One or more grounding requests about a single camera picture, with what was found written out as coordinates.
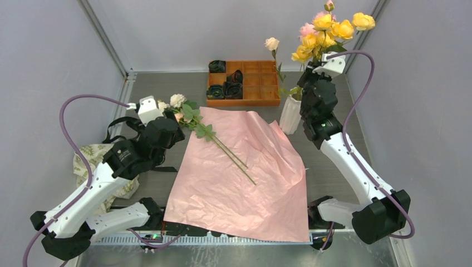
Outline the pink wrapping paper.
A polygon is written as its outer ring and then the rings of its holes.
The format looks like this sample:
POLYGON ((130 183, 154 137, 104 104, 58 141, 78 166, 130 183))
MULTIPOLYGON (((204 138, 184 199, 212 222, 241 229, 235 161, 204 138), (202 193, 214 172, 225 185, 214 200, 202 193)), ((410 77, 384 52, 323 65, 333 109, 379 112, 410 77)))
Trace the pink wrapping paper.
POLYGON ((201 107, 235 155, 191 134, 164 220, 265 241, 307 242, 306 168, 276 121, 201 107))

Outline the yellow flower stem bunch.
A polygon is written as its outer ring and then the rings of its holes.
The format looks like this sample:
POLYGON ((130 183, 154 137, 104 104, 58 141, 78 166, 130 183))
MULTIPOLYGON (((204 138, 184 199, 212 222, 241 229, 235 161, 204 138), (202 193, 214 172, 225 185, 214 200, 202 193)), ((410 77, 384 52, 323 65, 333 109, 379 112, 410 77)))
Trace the yellow flower stem bunch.
POLYGON ((351 42, 354 36, 363 31, 375 28, 375 19, 362 12, 355 13, 351 20, 337 21, 332 13, 312 21, 316 33, 302 38, 291 60, 306 64, 309 61, 320 61, 327 52, 344 52, 344 45, 351 42))

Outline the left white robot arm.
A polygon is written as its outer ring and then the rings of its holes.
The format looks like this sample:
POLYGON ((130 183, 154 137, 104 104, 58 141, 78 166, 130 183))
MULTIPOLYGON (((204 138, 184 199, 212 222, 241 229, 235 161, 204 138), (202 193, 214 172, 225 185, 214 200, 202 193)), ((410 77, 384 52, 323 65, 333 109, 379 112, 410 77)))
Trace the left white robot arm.
POLYGON ((150 197, 103 215, 93 213, 115 191, 161 165, 166 150, 184 139, 173 112, 166 111, 148 122, 138 139, 114 143, 90 179, 56 208, 36 211, 30 217, 35 229, 43 234, 45 252, 67 261, 85 252, 94 241, 118 231, 157 229, 164 213, 150 197))

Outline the pink and white flower bunch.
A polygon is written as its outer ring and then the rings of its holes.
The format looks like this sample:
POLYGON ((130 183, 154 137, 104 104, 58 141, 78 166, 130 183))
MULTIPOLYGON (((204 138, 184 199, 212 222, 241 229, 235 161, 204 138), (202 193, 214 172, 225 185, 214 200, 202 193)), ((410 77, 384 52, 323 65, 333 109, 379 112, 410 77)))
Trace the pink and white flower bunch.
POLYGON ((232 161, 232 163, 249 179, 249 181, 256 185, 256 182, 246 172, 248 166, 217 136, 213 131, 213 125, 204 124, 204 118, 200 110, 196 107, 196 103, 188 100, 182 94, 174 94, 170 98, 170 102, 166 103, 163 100, 157 101, 157 106, 161 112, 171 111, 177 122, 190 131, 194 131, 198 139, 205 139, 207 142, 213 142, 220 150, 222 150, 232 161))

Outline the cream rosebud stem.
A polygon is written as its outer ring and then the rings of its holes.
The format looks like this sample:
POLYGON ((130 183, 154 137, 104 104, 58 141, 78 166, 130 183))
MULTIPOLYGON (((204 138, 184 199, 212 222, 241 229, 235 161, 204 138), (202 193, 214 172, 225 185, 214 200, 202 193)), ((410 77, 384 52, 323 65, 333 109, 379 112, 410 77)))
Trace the cream rosebud stem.
POLYGON ((270 37, 265 40, 264 45, 271 52, 271 55, 275 61, 276 74, 277 74, 278 80, 280 81, 279 89, 278 89, 278 96, 280 98, 291 96, 296 101, 301 101, 301 88, 299 86, 296 86, 289 90, 285 88, 284 82, 286 79, 286 75, 283 75, 281 73, 282 63, 281 62, 279 63, 277 61, 279 40, 274 37, 270 37))

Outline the pink rose stem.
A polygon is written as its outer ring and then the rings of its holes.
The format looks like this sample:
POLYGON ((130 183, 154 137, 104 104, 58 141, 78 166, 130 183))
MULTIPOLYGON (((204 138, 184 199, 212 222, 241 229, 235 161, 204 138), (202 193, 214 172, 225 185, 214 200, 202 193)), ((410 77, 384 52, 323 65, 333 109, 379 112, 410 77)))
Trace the pink rose stem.
MULTIPOLYGON (((313 21, 319 17, 322 17, 324 15, 327 15, 331 13, 334 8, 335 4, 332 0, 327 1, 324 5, 324 10, 321 12, 318 12, 315 17, 313 18, 313 21)), ((299 29, 299 37, 298 39, 301 41, 303 37, 305 37, 308 34, 314 34, 316 33, 316 30, 314 29, 314 25, 311 23, 305 23, 300 29, 299 29)))

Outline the white ribbed ceramic vase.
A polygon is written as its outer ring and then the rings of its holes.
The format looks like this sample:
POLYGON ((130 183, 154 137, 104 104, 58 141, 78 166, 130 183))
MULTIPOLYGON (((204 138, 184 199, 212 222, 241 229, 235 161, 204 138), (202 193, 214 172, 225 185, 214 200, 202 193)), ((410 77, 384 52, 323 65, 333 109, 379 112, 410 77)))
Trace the white ribbed ceramic vase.
POLYGON ((279 126, 286 135, 293 134, 301 121, 301 101, 288 96, 279 119, 279 126))

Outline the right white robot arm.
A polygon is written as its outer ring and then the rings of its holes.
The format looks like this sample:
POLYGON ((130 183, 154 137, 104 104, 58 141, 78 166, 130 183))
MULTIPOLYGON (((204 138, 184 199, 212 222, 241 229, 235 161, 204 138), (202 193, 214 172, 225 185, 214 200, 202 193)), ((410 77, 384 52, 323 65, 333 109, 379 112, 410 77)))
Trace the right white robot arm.
POLYGON ((314 243, 318 250, 332 242, 334 227, 354 229, 366 244, 372 244, 403 229, 411 203, 405 190, 394 190, 359 154, 333 110, 338 103, 332 78, 345 67, 343 58, 309 63, 298 85, 302 88, 300 115, 304 133, 315 147, 327 156, 348 181, 358 204, 340 202, 324 196, 308 206, 309 225, 327 228, 324 245, 314 243))

